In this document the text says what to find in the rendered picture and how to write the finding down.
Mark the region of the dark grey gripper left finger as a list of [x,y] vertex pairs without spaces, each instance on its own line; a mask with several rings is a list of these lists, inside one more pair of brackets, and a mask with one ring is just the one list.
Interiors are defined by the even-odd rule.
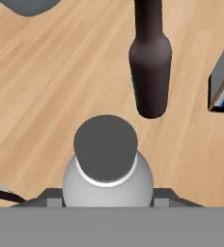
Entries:
[[37,198],[15,205],[15,207],[65,207],[61,188],[46,188]]

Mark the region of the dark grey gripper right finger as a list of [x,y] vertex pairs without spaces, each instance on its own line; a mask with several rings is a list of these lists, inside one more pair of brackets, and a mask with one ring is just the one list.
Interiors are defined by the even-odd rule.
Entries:
[[155,188],[151,206],[154,207],[183,207],[183,206],[197,206],[196,203],[180,198],[171,188]]

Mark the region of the white bottle with grey cap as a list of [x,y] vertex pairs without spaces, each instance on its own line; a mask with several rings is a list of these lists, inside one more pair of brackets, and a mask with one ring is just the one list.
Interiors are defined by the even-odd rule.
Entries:
[[127,121],[112,115],[92,117],[75,132],[73,147],[62,185],[67,206],[151,204],[153,175]]

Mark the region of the black and white thin object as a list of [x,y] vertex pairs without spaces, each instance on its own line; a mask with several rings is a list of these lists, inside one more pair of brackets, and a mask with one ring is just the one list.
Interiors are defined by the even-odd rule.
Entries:
[[25,199],[16,195],[14,192],[8,190],[6,187],[2,186],[1,184],[0,184],[0,199],[14,203],[25,202]]

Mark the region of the dark brown glass bottle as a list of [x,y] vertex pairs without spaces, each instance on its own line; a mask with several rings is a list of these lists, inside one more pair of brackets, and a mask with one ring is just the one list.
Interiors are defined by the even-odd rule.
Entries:
[[172,48],[162,30],[162,0],[134,0],[135,38],[128,59],[136,107],[147,119],[166,110]]

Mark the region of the grey round object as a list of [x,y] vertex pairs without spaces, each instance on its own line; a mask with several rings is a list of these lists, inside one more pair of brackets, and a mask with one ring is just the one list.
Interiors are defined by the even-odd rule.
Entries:
[[13,13],[27,17],[43,14],[60,2],[61,0],[0,0]]

